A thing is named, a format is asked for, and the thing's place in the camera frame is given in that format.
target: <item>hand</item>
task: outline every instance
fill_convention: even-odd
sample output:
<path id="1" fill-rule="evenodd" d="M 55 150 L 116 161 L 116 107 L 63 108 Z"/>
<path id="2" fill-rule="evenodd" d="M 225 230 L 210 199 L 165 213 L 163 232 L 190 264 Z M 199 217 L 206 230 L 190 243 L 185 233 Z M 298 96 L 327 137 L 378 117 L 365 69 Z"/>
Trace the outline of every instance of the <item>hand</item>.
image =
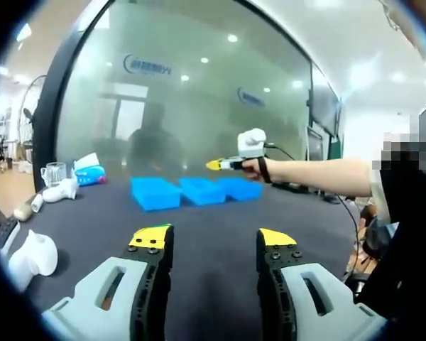
<path id="1" fill-rule="evenodd" d="M 265 158 L 267 165 L 268 174 L 270 175 L 271 181 L 277 181 L 278 175 L 276 174 L 276 168 L 278 165 L 277 161 Z M 263 181 L 261 169 L 258 166 L 258 161 L 256 158 L 250 160 L 245 160 L 242 163 L 243 170 L 246 173 L 246 177 L 250 180 Z"/>

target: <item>window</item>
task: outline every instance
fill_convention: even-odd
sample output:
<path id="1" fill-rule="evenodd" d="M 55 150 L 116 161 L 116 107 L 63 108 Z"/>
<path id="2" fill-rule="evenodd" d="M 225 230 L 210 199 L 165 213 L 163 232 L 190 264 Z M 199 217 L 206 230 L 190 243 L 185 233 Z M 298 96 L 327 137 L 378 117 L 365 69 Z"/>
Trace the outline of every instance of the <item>window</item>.
<path id="1" fill-rule="evenodd" d="M 230 0 L 118 0 L 107 16 L 67 84 L 58 160 L 95 151 L 112 178 L 210 176 L 255 127 L 304 159 L 310 61 L 260 16 Z"/>

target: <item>ceiling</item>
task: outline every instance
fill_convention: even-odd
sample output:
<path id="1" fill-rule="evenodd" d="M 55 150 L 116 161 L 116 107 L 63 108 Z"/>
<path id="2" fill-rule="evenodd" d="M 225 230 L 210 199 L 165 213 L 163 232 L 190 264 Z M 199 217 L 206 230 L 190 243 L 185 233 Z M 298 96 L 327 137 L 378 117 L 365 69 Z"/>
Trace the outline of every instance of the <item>ceiling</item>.
<path id="1" fill-rule="evenodd" d="M 419 108 L 426 103 L 426 66 L 387 22 L 377 0 L 250 0 L 274 18 L 311 56 L 347 103 Z M 11 75 L 45 74 L 58 46 L 89 0 L 49 0 L 28 20 L 32 36 L 14 42 L 3 61 Z M 351 70 L 373 60 L 373 82 L 351 86 Z M 404 82 L 391 77 L 401 72 Z M 0 87 L 13 82 L 2 80 Z"/>

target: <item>blue plastic bin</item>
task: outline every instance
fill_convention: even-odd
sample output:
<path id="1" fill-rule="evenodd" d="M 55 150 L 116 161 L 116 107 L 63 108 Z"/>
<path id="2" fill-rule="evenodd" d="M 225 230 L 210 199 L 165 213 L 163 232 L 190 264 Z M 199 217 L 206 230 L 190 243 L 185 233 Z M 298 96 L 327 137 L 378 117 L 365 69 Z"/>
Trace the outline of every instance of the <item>blue plastic bin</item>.
<path id="1" fill-rule="evenodd" d="M 223 187 L 205 178 L 181 178 L 180 186 L 182 194 L 199 206 L 226 201 Z"/>
<path id="2" fill-rule="evenodd" d="M 226 195 L 235 200 L 258 199 L 262 194 L 263 185 L 261 183 L 246 181 L 241 178 L 221 178 L 217 182 L 223 187 Z"/>
<path id="3" fill-rule="evenodd" d="M 162 178 L 132 178 L 131 192 L 145 211 L 180 206 L 182 190 Z"/>

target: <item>table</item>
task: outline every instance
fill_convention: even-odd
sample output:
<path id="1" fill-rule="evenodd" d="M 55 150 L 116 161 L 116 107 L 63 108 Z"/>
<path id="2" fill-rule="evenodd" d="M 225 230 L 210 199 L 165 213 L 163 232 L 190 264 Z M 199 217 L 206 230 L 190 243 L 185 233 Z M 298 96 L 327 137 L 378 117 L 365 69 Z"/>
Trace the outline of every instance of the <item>table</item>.
<path id="1" fill-rule="evenodd" d="M 350 207 L 353 214 L 357 210 Z M 297 240 L 305 261 L 321 263 L 341 277 L 354 243 L 351 218 L 342 205 L 314 195 L 267 186 L 249 202 L 144 212 L 129 185 L 107 183 L 80 188 L 74 201 L 45 204 L 23 224 L 11 252 L 27 229 L 52 237 L 59 264 L 50 277 L 37 276 L 28 294 L 41 310 L 65 296 L 75 284 L 110 256 L 119 256 L 133 233 L 163 223 L 174 224 L 172 288 L 166 315 L 166 339 L 259 340 L 256 233 L 266 227 Z"/>

